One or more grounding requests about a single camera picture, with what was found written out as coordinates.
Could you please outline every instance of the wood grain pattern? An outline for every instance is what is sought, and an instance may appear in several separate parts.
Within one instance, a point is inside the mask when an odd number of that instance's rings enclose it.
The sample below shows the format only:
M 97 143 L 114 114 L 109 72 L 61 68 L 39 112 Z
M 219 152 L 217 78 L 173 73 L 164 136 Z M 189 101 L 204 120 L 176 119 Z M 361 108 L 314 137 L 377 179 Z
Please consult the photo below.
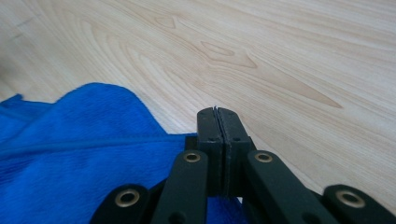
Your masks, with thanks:
M 224 106 L 307 187 L 396 213 L 395 24 L 385 0 L 1 0 L 0 100 L 114 83 L 169 133 Z

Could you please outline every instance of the wooden surface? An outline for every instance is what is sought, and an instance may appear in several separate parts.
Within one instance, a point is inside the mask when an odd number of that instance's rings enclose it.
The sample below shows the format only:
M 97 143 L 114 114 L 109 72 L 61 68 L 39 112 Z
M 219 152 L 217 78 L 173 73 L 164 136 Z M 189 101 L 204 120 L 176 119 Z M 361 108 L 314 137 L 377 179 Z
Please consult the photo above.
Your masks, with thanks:
M 229 108 L 307 187 L 396 213 L 394 1 L 0 1 L 0 100 L 93 81 L 135 92 L 169 133 Z

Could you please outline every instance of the metal rivet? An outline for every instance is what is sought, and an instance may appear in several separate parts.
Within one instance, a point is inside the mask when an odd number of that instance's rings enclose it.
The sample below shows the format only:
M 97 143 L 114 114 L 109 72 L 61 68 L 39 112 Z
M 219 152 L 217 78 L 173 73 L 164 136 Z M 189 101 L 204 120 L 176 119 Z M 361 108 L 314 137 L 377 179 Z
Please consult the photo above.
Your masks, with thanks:
M 272 156 L 264 152 L 257 153 L 254 158 L 260 162 L 271 162 L 273 160 Z
M 122 199 L 122 197 L 127 196 L 127 195 L 131 195 L 131 196 L 133 196 L 133 198 L 131 200 Z M 118 205 L 119 207 L 129 207 L 129 206 L 136 204 L 139 201 L 139 198 L 140 198 L 140 194 L 137 190 L 126 189 L 126 190 L 121 191 L 119 194 L 117 194 L 115 202 L 116 202 L 116 205 Z
M 338 190 L 335 192 L 335 196 L 341 203 L 350 207 L 363 208 L 366 205 L 366 202 L 359 195 L 350 190 Z
M 184 160 L 187 162 L 196 162 L 199 161 L 201 159 L 201 156 L 199 154 L 196 153 L 187 153 L 186 155 L 184 155 Z

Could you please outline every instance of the light wood tabletop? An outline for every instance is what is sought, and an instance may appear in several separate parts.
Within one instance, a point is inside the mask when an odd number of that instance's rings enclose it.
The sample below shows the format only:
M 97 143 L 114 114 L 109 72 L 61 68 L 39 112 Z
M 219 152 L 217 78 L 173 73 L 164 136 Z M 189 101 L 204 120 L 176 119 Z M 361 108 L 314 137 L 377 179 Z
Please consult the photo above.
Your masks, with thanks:
M 169 133 L 231 109 L 308 188 L 396 213 L 395 1 L 0 1 L 0 100 L 90 82 L 133 91 Z

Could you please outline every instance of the blue cloth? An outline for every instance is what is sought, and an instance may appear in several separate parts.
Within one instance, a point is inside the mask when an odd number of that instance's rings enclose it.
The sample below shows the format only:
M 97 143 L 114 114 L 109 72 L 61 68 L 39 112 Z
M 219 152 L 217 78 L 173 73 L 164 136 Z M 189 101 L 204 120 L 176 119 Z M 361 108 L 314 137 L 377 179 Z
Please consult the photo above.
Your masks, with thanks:
M 0 103 L 0 223 L 88 223 L 127 183 L 165 179 L 186 134 L 167 134 L 130 91 L 92 83 L 55 104 Z M 207 223 L 245 223 L 236 199 L 210 198 Z

